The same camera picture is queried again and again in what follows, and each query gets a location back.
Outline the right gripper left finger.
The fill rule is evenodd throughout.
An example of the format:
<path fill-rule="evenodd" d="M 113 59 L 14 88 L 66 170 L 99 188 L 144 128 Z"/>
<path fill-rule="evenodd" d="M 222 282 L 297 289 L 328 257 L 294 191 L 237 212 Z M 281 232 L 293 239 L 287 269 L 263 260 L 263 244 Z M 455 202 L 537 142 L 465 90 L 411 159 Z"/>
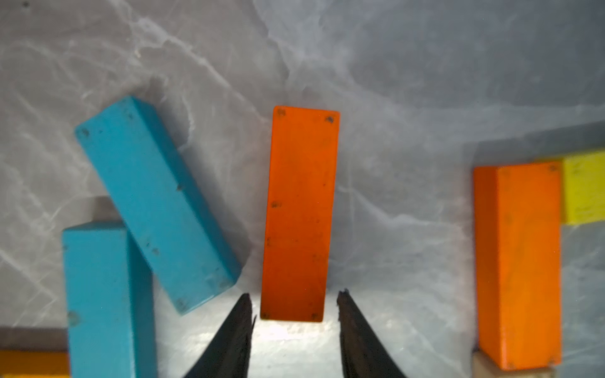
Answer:
<path fill-rule="evenodd" d="M 251 297 L 245 293 L 184 377 L 248 377 L 254 325 Z"/>

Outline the yellow block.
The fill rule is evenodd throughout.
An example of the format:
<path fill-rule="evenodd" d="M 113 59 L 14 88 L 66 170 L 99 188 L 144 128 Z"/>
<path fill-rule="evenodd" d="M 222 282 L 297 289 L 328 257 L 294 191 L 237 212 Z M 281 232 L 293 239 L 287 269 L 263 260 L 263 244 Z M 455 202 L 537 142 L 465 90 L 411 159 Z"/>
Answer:
<path fill-rule="evenodd" d="M 604 221 L 604 150 L 564 155 L 563 223 Z"/>

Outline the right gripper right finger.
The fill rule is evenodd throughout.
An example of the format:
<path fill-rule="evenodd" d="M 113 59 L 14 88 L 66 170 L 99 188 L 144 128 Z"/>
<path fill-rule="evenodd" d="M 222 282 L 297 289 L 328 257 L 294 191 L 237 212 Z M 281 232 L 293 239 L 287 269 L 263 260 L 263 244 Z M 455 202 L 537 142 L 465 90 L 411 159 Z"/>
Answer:
<path fill-rule="evenodd" d="M 406 375 L 384 348 L 348 289 L 337 296 L 340 353 L 344 377 L 400 377 Z"/>

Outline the beige block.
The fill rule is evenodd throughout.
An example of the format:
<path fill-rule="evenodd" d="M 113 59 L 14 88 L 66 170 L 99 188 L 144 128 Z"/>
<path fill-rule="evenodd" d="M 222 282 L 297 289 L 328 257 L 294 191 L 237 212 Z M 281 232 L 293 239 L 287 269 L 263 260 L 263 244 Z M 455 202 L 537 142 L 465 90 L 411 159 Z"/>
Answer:
<path fill-rule="evenodd" d="M 472 357 L 472 378 L 556 378 L 557 376 L 556 370 L 551 367 L 502 370 L 482 351 L 474 351 Z"/>

